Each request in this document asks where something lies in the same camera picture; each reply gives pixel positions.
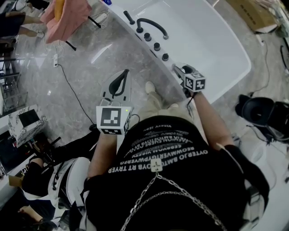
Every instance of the floor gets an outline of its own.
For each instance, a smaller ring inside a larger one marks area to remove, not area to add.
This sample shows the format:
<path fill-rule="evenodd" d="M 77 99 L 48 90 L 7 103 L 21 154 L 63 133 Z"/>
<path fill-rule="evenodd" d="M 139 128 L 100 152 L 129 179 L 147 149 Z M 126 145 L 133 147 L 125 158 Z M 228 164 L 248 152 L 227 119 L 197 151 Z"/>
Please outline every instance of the floor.
<path fill-rule="evenodd" d="M 100 12 L 102 6 L 94 2 L 96 0 L 89 1 L 93 12 Z M 289 98 L 288 82 L 280 55 L 280 45 L 283 41 L 274 33 L 261 35 L 262 40 L 266 41 L 266 46 L 262 46 L 226 1 L 221 0 L 215 9 L 236 33 L 252 62 L 251 72 L 213 103 L 213 107 L 231 132 L 241 136 L 248 128 L 245 120 L 234 112 L 234 106 L 239 94 L 248 94 L 266 84 L 266 47 L 271 78 L 268 87 L 257 92 L 255 96 L 270 97 L 274 100 Z M 29 15 L 37 16 L 39 11 L 35 10 Z M 33 25 L 30 28 L 46 30 L 43 25 Z M 27 105 L 38 104 L 42 108 L 49 120 L 46 133 L 51 139 L 61 136 L 59 144 L 66 144 L 86 135 L 91 122 L 65 81 L 61 67 L 53 67 L 52 57 L 56 49 L 60 57 L 59 64 L 63 66 L 68 81 L 93 122 L 96 120 L 95 106 L 100 102 L 102 83 L 123 69 L 131 71 L 131 102 L 135 105 L 135 111 L 146 101 L 144 85 L 148 80 L 155 83 L 166 104 L 182 100 L 182 96 L 175 93 L 174 84 L 168 82 L 168 78 L 146 51 L 132 40 L 112 17 L 108 19 L 105 29 L 96 28 L 91 21 L 85 22 L 69 42 L 77 47 L 77 51 L 73 51 L 63 42 L 60 44 L 64 49 L 58 42 L 44 45 L 44 40 L 40 38 L 21 36 L 15 53 L 16 57 L 23 58 L 19 62 L 22 73 L 19 88 L 28 91 Z"/>

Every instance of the black spout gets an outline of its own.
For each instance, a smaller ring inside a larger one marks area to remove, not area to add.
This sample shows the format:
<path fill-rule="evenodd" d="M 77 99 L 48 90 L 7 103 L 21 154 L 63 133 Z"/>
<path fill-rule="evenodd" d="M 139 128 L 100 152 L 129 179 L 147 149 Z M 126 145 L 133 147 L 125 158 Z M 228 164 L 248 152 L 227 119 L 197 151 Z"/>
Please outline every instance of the black spout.
<path fill-rule="evenodd" d="M 137 24 L 136 32 L 142 33 L 144 31 L 144 29 L 140 25 L 140 22 L 148 23 L 148 24 L 155 26 L 157 29 L 159 29 L 163 33 L 163 38 L 168 39 L 168 33 L 166 32 L 166 30 L 161 25 L 159 25 L 159 24 L 155 23 L 154 21 L 149 20 L 147 18 L 139 18 L 136 21 L 136 24 Z"/>
<path fill-rule="evenodd" d="M 127 19 L 130 21 L 130 25 L 135 24 L 135 21 L 132 19 L 132 17 L 130 16 L 130 14 L 126 10 L 123 13 L 127 17 Z"/>

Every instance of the pink towel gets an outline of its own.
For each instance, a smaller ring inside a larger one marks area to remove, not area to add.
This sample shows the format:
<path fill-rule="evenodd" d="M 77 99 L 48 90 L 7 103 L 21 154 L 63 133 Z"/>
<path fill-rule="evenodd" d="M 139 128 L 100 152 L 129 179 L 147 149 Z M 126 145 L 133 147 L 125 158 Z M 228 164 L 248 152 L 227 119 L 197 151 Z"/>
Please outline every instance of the pink towel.
<path fill-rule="evenodd" d="M 87 19 L 92 10 L 87 0 L 65 0 L 59 22 L 54 19 L 56 0 L 49 4 L 40 20 L 47 25 L 46 43 L 66 41 Z"/>

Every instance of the beige pants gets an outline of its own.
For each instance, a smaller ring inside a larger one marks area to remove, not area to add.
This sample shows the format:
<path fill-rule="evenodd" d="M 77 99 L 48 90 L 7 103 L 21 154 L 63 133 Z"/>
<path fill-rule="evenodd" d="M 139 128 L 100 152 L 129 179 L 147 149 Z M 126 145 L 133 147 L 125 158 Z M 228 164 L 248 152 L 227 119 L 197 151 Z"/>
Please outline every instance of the beige pants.
<path fill-rule="evenodd" d="M 174 116 L 183 118 L 193 124 L 193 118 L 189 115 L 187 110 L 182 110 L 179 107 L 170 107 L 168 109 L 162 109 L 162 99 L 156 92 L 151 92 L 148 96 L 146 105 L 142 107 L 138 115 L 140 116 L 140 121 L 153 117 L 153 116 Z M 133 116 L 130 122 L 129 128 L 132 128 L 135 124 L 139 122 L 137 116 Z"/>

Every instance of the silver chain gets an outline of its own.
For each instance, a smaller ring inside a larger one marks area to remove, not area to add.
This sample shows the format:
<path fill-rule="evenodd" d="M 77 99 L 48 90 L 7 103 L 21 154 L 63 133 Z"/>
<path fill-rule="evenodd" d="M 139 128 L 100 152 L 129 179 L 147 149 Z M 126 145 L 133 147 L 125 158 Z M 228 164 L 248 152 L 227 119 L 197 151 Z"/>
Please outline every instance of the silver chain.
<path fill-rule="evenodd" d="M 150 186 L 155 182 L 155 180 L 159 178 L 161 180 L 165 180 L 167 181 L 169 184 L 175 186 L 177 189 L 179 189 L 181 192 L 172 192 L 172 191 L 164 191 L 164 192 L 160 192 L 155 194 L 154 196 L 146 199 L 144 202 L 141 202 L 141 199 L 143 198 L 143 196 L 145 195 L 145 193 L 147 192 L 147 190 L 150 188 Z M 196 204 L 199 208 L 201 208 L 205 214 L 207 214 L 209 217 L 211 217 L 214 221 L 215 224 L 218 225 L 223 231 L 227 231 L 226 227 L 224 226 L 224 224 L 218 219 L 218 217 L 206 206 L 204 205 L 199 199 L 197 199 L 196 197 L 191 196 L 185 189 L 181 188 L 179 185 L 177 185 L 174 181 L 169 180 L 163 176 L 161 176 L 158 172 L 156 172 L 155 177 L 149 182 L 149 184 L 146 186 L 146 188 L 142 191 L 142 193 L 140 194 L 140 198 L 137 199 L 134 207 L 131 209 L 130 211 L 130 215 L 127 217 L 124 225 L 121 228 L 121 231 L 124 231 L 126 229 L 127 224 L 130 222 L 131 218 L 136 214 L 136 212 L 142 207 L 144 206 L 146 203 L 148 203 L 149 201 L 151 201 L 152 199 L 164 195 L 164 194 L 174 194 L 174 195 L 180 195 L 180 196 L 186 196 L 188 198 L 190 198 L 194 204 Z"/>

